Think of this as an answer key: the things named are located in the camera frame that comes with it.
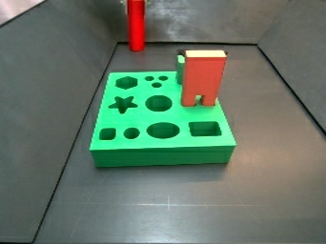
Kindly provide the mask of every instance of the red block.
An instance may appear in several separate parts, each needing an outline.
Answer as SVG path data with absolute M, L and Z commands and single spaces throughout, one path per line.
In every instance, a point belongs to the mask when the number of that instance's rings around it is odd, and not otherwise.
M 224 51 L 186 51 L 182 83 L 182 106 L 214 106 L 218 97 L 228 55 Z

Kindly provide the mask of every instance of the red cylinder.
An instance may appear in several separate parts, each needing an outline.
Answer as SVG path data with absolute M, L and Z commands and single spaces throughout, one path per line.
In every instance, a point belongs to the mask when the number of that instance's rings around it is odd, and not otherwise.
M 146 0 L 127 0 L 129 47 L 142 51 L 146 46 Z

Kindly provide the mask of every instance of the square hole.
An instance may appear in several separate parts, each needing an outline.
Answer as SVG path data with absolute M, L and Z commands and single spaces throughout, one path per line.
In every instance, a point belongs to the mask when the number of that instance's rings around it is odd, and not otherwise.
M 222 131 L 216 121 L 190 122 L 190 133 L 193 136 L 220 136 Z
M 117 138 L 117 129 L 106 128 L 101 130 L 99 140 L 114 140 Z

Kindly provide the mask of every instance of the shape sorter board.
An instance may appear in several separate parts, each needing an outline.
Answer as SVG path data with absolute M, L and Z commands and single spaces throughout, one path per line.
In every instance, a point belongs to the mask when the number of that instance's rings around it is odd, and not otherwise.
M 221 103 L 181 106 L 175 71 L 113 72 L 91 153 L 98 167 L 228 163 L 236 147 Z

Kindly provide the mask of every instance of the dark gray surface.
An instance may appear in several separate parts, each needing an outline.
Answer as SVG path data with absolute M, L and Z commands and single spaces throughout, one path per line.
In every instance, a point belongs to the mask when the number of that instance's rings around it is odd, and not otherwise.
M 326 242 L 325 135 L 258 48 L 119 45 L 110 71 L 174 70 L 178 49 L 214 48 L 229 52 L 230 164 L 98 169 L 102 82 L 37 243 Z
M 119 0 L 94 0 L 119 41 L 127 22 Z M 153 0 L 147 9 L 149 42 L 257 44 L 288 0 Z
M 292 1 L 260 47 L 326 132 L 326 1 Z
M 117 45 L 93 1 L 0 29 L 0 242 L 31 242 Z

